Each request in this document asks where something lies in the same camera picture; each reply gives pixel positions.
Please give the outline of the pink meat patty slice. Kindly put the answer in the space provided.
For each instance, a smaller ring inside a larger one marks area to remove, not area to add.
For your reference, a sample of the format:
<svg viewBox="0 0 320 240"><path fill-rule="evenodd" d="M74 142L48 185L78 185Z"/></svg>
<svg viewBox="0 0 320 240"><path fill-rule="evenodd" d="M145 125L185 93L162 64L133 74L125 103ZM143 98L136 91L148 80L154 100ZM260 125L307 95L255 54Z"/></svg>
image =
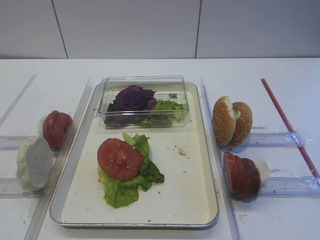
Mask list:
<svg viewBox="0 0 320 240"><path fill-rule="evenodd" d="M235 195L239 191L239 173L234 155L227 151L223 154L223 168L227 177L228 191Z"/></svg>

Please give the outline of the green lettuce in container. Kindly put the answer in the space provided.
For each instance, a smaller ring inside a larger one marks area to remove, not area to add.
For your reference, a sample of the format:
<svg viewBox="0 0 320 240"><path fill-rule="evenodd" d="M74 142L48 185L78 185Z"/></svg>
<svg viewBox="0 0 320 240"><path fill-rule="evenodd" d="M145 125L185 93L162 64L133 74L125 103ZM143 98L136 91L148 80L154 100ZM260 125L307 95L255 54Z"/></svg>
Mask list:
<svg viewBox="0 0 320 240"><path fill-rule="evenodd" d="M156 113L149 114L145 120L137 125L144 128L159 128L170 127L174 122L182 123L186 120L185 107L185 104L172 100L158 100L151 109Z"/></svg>

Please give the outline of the bread crumb on tray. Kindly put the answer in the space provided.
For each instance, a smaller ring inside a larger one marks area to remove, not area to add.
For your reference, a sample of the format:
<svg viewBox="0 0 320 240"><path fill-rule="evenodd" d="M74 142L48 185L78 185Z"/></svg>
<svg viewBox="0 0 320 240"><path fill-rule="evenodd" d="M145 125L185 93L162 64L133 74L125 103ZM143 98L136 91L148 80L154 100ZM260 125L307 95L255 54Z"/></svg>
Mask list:
<svg viewBox="0 0 320 240"><path fill-rule="evenodd" d="M180 148L180 147L178 148L178 153L180 155L182 155L182 156L186 156L187 155L186 151L184 149Z"/></svg>

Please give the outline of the red tomato slice on tray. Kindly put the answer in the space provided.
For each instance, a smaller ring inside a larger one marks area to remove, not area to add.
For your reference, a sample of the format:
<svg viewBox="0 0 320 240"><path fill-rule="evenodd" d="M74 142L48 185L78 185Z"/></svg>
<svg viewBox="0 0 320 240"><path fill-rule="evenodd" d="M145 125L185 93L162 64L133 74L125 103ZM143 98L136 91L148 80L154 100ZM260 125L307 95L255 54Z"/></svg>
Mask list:
<svg viewBox="0 0 320 240"><path fill-rule="evenodd" d="M109 176L130 180L138 174L144 156L125 141L108 138L98 148L97 162Z"/></svg>

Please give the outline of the green lettuce leaf on tray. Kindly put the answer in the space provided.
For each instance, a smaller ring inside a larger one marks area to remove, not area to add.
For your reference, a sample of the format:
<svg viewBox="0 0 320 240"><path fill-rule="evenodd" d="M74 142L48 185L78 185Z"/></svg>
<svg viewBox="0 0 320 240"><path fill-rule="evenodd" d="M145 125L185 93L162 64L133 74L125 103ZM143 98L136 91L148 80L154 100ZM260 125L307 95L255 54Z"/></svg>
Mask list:
<svg viewBox="0 0 320 240"><path fill-rule="evenodd" d="M124 133L123 140L138 150L144 157L144 161L139 169L138 174L129 180L121 180L111 177L105 173L99 166L97 168L98 181L104 185L104 200L114 207L122 208L136 202L139 199L139 188L148 191L153 183L162 184L165 176L159 168L150 159L149 137L144 134L135 134L130 136Z"/></svg>

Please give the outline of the stack of meat slices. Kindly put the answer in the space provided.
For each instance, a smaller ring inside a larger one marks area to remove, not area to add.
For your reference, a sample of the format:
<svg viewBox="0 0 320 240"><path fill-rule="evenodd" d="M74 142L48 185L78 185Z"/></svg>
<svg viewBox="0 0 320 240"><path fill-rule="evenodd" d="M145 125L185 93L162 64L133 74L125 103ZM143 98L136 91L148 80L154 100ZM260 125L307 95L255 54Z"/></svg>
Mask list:
<svg viewBox="0 0 320 240"><path fill-rule="evenodd" d="M239 174L239 190L234 197L245 200L256 197L261 187L261 176L258 168L251 159L234 155Z"/></svg>

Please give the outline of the sliced tomato stack left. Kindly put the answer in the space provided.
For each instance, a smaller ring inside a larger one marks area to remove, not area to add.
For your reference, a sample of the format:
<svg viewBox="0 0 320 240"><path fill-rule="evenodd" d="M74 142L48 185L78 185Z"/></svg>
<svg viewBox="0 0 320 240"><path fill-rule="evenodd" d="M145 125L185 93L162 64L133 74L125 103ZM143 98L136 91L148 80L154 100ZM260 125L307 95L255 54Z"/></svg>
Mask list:
<svg viewBox="0 0 320 240"><path fill-rule="evenodd" d="M73 120L70 115L57 110L52 111L42 124L42 135L53 151L59 151L65 135Z"/></svg>

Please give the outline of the white bread bun left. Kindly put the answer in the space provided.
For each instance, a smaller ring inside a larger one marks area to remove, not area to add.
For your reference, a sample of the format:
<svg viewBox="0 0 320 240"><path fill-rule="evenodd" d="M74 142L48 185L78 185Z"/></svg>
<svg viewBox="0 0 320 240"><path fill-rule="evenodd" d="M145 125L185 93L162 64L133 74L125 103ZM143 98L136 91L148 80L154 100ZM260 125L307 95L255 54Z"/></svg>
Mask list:
<svg viewBox="0 0 320 240"><path fill-rule="evenodd" d="M16 177L25 190L41 190L53 167L52 151L41 136L27 138L20 146L16 156Z"/></svg>

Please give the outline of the clear plastic container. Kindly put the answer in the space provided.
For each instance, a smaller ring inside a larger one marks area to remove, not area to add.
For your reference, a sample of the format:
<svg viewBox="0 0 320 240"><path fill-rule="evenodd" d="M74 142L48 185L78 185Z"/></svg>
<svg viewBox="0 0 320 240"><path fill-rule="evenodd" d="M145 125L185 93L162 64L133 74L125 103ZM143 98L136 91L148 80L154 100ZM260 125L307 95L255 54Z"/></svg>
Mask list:
<svg viewBox="0 0 320 240"><path fill-rule="evenodd" d="M190 111L186 84L184 78L180 75L165 75L165 76L125 76L125 77L108 77L100 84L99 102L98 106L94 109L94 116L100 118L100 124L107 129L120 129L120 128L156 128L156 127L140 127L137 124L129 124L124 127L108 127L104 121L106 116L111 115L144 115L148 116L156 114L155 111L118 111L107 112L109 104L112 104L117 94L129 86L136 85L142 87L144 90L153 90L154 98L157 100L171 100L179 104L185 105L184 112L186 119L182 123L174 122L169 127L181 127L187 122L187 116Z"/></svg>

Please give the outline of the purple cabbage leaf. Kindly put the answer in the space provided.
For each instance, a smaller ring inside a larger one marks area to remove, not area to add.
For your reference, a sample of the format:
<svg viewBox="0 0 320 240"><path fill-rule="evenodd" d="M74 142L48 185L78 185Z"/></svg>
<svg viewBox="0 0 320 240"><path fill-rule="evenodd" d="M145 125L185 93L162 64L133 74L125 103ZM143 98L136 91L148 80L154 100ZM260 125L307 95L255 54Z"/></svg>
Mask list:
<svg viewBox="0 0 320 240"><path fill-rule="evenodd" d="M131 85L120 91L113 103L110 103L107 112L137 112L150 111L157 105L155 92L143 89L141 86ZM107 127L126 127L142 122L146 115L110 115L106 116L104 123Z"/></svg>

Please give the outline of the sesame bun left half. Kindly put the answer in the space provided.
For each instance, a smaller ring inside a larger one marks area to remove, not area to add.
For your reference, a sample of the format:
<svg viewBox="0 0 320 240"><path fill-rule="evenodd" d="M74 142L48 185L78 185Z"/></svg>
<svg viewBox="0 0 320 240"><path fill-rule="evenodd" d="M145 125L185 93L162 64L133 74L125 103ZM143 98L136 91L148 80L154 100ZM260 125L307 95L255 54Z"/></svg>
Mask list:
<svg viewBox="0 0 320 240"><path fill-rule="evenodd" d="M220 97L212 112L212 126L219 145L227 145L236 129L236 118L229 96Z"/></svg>

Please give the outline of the sesame bun half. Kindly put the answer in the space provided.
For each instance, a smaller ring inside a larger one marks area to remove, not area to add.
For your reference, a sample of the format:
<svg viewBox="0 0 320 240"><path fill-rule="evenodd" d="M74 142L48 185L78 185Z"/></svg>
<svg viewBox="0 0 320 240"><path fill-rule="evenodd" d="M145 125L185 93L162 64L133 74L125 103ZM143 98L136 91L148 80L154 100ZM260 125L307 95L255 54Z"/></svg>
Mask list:
<svg viewBox="0 0 320 240"><path fill-rule="evenodd" d="M212 112L212 126L219 145L227 145L236 129L236 118L229 96L220 97Z"/></svg>
<svg viewBox="0 0 320 240"><path fill-rule="evenodd" d="M235 131L228 145L238 147L245 142L251 132L253 114L251 108L245 102L234 102L232 107L235 114Z"/></svg>

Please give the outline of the cream metal serving tray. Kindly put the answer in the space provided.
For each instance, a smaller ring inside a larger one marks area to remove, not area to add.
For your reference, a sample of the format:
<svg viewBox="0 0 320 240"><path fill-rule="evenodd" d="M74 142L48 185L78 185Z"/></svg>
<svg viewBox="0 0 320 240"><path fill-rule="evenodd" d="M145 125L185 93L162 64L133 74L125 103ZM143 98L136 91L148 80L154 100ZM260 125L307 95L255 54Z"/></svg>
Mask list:
<svg viewBox="0 0 320 240"><path fill-rule="evenodd" d="M219 205L211 170L197 86L185 83L190 111L187 124L169 128L106 129L94 117L100 84L96 86L49 209L65 228L203 229L214 225ZM149 137L150 158L164 174L164 183L139 190L136 202L114 208L104 200L98 181L97 151L108 138L123 133ZM182 148L186 156L178 152Z"/></svg>

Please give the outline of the sesame bun right half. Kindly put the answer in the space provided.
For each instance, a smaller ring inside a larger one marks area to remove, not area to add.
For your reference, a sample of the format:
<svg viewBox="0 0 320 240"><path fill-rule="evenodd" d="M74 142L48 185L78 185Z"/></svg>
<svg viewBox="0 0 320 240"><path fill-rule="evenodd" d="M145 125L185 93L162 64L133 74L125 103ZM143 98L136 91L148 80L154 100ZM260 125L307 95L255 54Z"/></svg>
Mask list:
<svg viewBox="0 0 320 240"><path fill-rule="evenodd" d="M245 102L234 102L232 107L235 114L235 131L228 145L238 147L245 142L251 132L253 114L251 108Z"/></svg>

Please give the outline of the clear upper right crossbar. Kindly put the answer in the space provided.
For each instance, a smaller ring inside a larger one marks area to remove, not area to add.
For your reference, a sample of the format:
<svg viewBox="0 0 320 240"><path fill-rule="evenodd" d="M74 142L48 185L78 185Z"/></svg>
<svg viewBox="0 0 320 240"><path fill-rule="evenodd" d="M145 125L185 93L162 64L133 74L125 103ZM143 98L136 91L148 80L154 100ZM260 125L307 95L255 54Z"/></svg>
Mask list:
<svg viewBox="0 0 320 240"><path fill-rule="evenodd" d="M314 143L314 139L306 138L297 131L252 132L242 146L255 148L296 148Z"/></svg>

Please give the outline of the red plastic strip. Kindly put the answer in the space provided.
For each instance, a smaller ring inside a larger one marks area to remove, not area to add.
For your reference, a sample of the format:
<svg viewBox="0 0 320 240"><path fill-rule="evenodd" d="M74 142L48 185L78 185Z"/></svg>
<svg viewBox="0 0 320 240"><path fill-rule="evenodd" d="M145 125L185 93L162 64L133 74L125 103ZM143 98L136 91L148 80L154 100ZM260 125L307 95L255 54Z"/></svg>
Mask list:
<svg viewBox="0 0 320 240"><path fill-rule="evenodd" d="M286 126L287 130L291 133L292 138L300 152L300 154L302 155L305 163L307 164L311 174L315 177L316 183L318 185L320 185L320 174L318 172L318 170L316 169L315 165L313 164L311 158L309 157L307 151L305 150L303 144L301 143L301 140L299 139L298 136L294 136L295 130L292 127L292 125L290 124L288 118L286 117L284 111L282 110L279 102L277 101L275 95L273 94L271 88L269 87L267 81L264 78L261 78L261 83L264 86L266 92L268 93L273 105L275 106L278 114L280 115L284 125Z"/></svg>

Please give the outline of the clear upper left crossbar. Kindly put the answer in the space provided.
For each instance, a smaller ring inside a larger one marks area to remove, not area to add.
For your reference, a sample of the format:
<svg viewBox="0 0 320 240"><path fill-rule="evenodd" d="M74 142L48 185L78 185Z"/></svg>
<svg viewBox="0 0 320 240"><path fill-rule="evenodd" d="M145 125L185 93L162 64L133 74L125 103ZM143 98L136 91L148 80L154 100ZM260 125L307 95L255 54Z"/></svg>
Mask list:
<svg viewBox="0 0 320 240"><path fill-rule="evenodd" d="M46 140L40 136L0 136L0 150L1 151L15 151L24 147L38 146L44 144Z"/></svg>

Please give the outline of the clear lower left crossbar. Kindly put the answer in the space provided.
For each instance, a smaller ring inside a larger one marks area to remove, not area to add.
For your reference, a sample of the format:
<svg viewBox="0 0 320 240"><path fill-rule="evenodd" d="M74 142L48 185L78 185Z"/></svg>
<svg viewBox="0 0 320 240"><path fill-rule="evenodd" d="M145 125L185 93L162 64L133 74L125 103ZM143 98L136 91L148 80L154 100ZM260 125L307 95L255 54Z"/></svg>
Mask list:
<svg viewBox="0 0 320 240"><path fill-rule="evenodd" d="M0 179L0 198L1 199L23 199L39 198L43 191L28 191L21 187L16 178Z"/></svg>

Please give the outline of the clear rail right of tray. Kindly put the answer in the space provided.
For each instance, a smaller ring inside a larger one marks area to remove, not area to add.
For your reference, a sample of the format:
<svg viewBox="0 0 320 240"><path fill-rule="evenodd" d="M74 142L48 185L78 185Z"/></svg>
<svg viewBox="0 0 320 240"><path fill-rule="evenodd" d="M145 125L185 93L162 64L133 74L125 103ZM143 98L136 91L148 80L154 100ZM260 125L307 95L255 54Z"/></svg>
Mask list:
<svg viewBox="0 0 320 240"><path fill-rule="evenodd" d="M203 77L200 78L200 91L201 91L203 107L205 111L205 118L208 125L210 141L211 141L214 159L215 159L215 166L216 166L216 172L217 172L217 177L215 178L216 179L215 186L219 187L218 192L220 194L220 199L223 200L224 209L226 212L228 225L229 225L228 229L231 234L231 239L240 240L241 238L240 238L240 234L239 234L239 230L238 230L238 226L237 226L237 222L234 214L234 206L228 192L227 181L225 178L222 152L220 151L219 145L217 144L216 137L213 130L212 109L210 108Z"/></svg>

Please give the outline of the clear rail of tray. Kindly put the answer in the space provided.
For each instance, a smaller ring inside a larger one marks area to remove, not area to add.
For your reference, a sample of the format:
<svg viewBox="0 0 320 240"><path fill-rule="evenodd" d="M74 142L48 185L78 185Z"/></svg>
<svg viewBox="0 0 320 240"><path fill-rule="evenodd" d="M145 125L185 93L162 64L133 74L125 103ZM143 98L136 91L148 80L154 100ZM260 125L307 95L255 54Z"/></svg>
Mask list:
<svg viewBox="0 0 320 240"><path fill-rule="evenodd" d="M77 129L82 121L82 116L84 114L88 100L91 96L92 89L93 89L92 80L88 79L85 89L83 91L82 97L79 101L78 107L74 114L72 125L65 135L64 143L57 155L55 164L47 179L46 186L40 194L40 200L38 202L38 205L35 209L34 215L32 217L32 220L29 224L29 227L24 237L26 240L36 240L38 238L43 221L45 219L48 208L50 206L52 197L55 193L56 186L59 182L61 172L64 168L65 161L69 154L73 140L76 136Z"/></svg>
<svg viewBox="0 0 320 240"><path fill-rule="evenodd" d="M231 239L240 240L241 238L240 238L240 234L239 234L239 230L238 230L238 226L237 226L237 222L234 214L234 206L228 192L227 181L225 178L222 152L220 151L219 145L217 144L216 137L213 130L212 109L210 108L203 77L200 78L200 91L201 91L203 107L205 111L205 118L208 125L210 141L211 141L214 159L215 159L215 166L216 166L216 172L217 172L217 177L215 178L216 179L215 186L219 187L218 192L220 194L220 199L223 200L224 209L226 212L228 225L229 225L228 229L231 234Z"/></svg>

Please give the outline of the clear far left rail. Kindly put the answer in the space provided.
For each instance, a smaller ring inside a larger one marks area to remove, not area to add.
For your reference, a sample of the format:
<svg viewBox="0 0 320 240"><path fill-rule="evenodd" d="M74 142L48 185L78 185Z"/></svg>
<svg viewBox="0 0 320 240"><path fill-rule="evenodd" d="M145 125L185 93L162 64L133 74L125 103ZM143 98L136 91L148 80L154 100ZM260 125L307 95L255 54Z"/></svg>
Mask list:
<svg viewBox="0 0 320 240"><path fill-rule="evenodd" d="M31 76L31 78L28 80L28 82L25 84L25 86L21 89L21 91L18 93L18 95L15 97L15 99L13 100L13 102L9 105L9 107L7 108L7 110L5 111L5 113L2 115L2 117L0 118L0 126L2 126L4 124L4 122L6 121L6 119L8 118L8 116L11 114L11 112L13 111L13 109L15 108L15 106L18 104L18 102L20 101L20 99L23 97L23 95L26 93L26 91L28 90L28 88L32 85L32 83L34 82L34 80L37 78L36 74L33 74Z"/></svg>

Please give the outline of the clear rail left of tray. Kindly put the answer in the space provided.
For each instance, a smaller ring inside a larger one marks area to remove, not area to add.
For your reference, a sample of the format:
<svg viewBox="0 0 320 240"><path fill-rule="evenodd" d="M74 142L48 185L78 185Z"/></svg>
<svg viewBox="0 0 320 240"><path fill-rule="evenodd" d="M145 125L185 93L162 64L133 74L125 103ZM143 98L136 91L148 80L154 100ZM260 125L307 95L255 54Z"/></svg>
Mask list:
<svg viewBox="0 0 320 240"><path fill-rule="evenodd" d="M40 200L38 202L38 205L35 209L34 215L32 217L32 220L29 224L29 227L24 237L26 240L36 240L38 238L43 221L45 219L48 208L50 206L52 197L55 193L56 186L59 182L61 172L64 168L65 161L69 154L73 140L76 136L77 129L82 121L82 116L84 114L88 100L91 96L92 89L93 89L92 80L88 79L85 89L83 91L82 97L79 101L78 107L74 114L72 125L65 135L64 143L57 155L55 164L47 179L46 186L40 194Z"/></svg>

